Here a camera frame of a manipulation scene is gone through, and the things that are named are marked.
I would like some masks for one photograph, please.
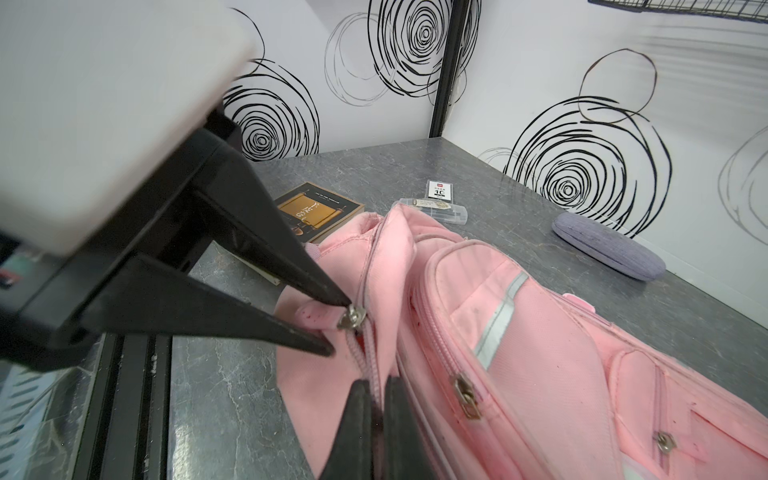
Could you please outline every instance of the wire rack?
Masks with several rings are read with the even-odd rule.
[[[687,13],[768,23],[768,0],[589,0],[633,12]]]

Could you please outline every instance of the pink backpack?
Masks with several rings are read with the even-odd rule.
[[[768,478],[768,420],[754,408],[545,289],[514,260],[401,204],[361,214],[319,246],[320,266],[367,311],[286,288],[276,315],[336,355],[278,348],[277,382],[315,476],[349,387],[405,380],[440,478]]]

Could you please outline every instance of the gold book cover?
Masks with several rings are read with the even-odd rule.
[[[306,182],[275,200],[291,230],[302,242],[319,243],[365,205]]]

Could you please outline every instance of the book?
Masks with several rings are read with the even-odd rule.
[[[279,196],[275,204],[288,227],[304,243],[320,243],[366,209],[364,204],[318,187],[312,182],[305,182]],[[272,284],[280,285],[280,279],[272,273],[234,256]]]

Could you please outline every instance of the metal zipper slider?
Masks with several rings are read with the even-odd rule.
[[[470,420],[479,420],[482,415],[480,415],[478,402],[477,399],[475,399],[475,388],[463,372],[454,377],[453,389],[458,397],[459,405],[461,405],[462,410],[464,410],[464,415]]]
[[[366,309],[361,306],[349,305],[346,307],[346,312],[341,315],[339,323],[336,324],[336,328],[357,330],[366,319],[366,314]]]
[[[677,443],[674,441],[672,435],[666,432],[656,432],[656,445],[658,445],[661,453],[669,455],[672,449],[677,447]]]

